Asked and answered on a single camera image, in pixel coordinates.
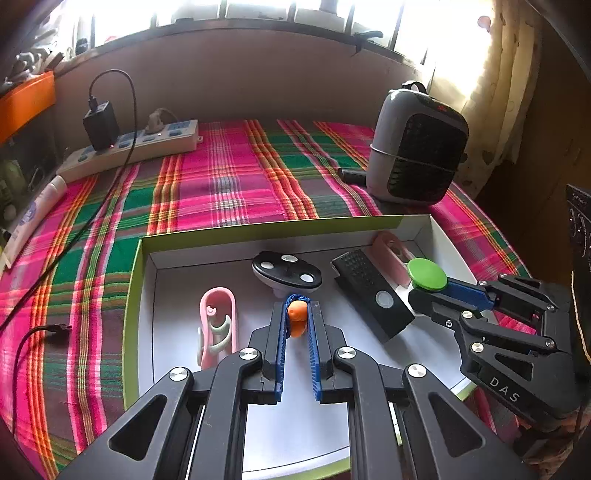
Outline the pink hair claw clip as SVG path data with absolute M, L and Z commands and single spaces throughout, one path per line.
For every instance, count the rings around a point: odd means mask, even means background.
M 235 295 L 225 287 L 213 287 L 199 301 L 202 370 L 217 366 L 221 359 L 238 351 L 238 310 Z

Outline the black remote control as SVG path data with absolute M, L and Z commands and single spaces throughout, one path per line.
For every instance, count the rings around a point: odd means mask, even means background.
M 331 265 L 339 288 L 382 343 L 414 321 L 415 315 L 363 250 L 342 253 Z

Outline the cream patterned curtain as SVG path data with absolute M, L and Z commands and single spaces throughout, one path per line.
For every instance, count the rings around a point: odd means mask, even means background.
M 519 156 L 542 53 L 542 19 L 526 1 L 495 1 L 484 72 L 462 114 L 469 124 L 467 160 L 456 182 L 476 198 L 493 171 Z

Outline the orange plastic bin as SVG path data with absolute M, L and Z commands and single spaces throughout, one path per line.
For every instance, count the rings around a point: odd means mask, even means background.
M 56 102 L 55 78 L 45 72 L 12 89 L 0 101 L 0 143 Z

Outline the black power adapter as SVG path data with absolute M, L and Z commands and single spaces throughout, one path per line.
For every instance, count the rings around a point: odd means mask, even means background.
M 119 126 L 112 104 L 98 103 L 94 96 L 88 99 L 89 110 L 82 123 L 93 149 L 102 152 L 111 148 L 119 136 Z

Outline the white plug on strip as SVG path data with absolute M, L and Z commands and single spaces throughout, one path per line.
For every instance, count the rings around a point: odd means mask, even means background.
M 164 107 L 157 108 L 149 114 L 147 125 L 144 128 L 144 133 L 146 135 L 160 133 L 165 128 L 164 121 L 166 119 L 171 120 L 172 122 L 178 121 L 176 114 L 174 114 L 169 109 Z

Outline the white cream tube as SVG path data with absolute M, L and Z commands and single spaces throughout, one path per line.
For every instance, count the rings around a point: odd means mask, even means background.
M 61 200 L 66 190 L 65 180 L 56 175 L 29 205 L 3 250 L 2 259 L 6 268 L 12 268 L 34 231 Z

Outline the grey black space heater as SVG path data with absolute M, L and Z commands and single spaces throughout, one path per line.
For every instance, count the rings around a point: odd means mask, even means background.
M 391 90 L 370 143 L 367 191 L 382 201 L 433 205 L 465 160 L 464 116 L 433 97 L 419 81 Z

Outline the white power strip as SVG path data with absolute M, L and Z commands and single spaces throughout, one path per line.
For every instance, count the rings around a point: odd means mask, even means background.
M 197 120 L 166 124 L 157 133 L 144 130 L 121 135 L 117 143 L 104 151 L 97 152 L 89 145 L 71 153 L 57 170 L 67 183 L 121 167 L 130 151 L 130 164 L 181 153 L 192 152 L 202 141 Z

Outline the black oval spinner toy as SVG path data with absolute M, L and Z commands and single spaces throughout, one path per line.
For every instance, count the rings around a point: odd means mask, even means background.
M 252 259 L 252 272 L 280 299 L 308 295 L 322 286 L 322 271 L 293 254 L 261 251 Z

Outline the plaid pink green bedsheet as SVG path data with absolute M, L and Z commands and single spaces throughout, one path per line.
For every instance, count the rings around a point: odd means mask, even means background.
M 378 215 L 338 169 L 363 168 L 372 131 L 330 122 L 206 123 L 193 152 L 72 183 L 1 279 L 1 414 L 53 479 L 123 410 L 123 318 L 141 237 Z

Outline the green and white cardboard tray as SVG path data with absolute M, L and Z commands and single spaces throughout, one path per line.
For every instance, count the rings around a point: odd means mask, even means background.
M 335 283 L 332 259 L 368 248 L 382 231 L 394 233 L 449 276 L 474 281 L 466 261 L 428 214 L 263 223 L 142 238 L 124 316 L 125 404 L 133 404 L 174 367 L 198 369 L 199 302 L 207 290 L 220 286 L 235 295 L 240 346 L 270 321 L 276 297 L 252 272 L 252 258 L 263 250 L 293 254 L 322 271 L 314 297 L 325 321 L 341 328 L 349 345 L 384 365 L 423 364 L 457 396 L 468 396 L 474 386 L 460 371 L 450 330 L 421 316 L 394 339 L 381 341 Z M 291 340 L 280 403 L 249 408 L 243 474 L 247 479 L 317 479 L 348 467 L 346 407 L 315 401 L 308 343 Z

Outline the green top mushroom knob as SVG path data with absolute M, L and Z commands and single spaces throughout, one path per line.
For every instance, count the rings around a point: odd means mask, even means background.
M 427 291 L 440 291 L 448 285 L 448 276 L 435 262 L 427 258 L 413 258 L 403 263 L 394 276 L 394 282 Z

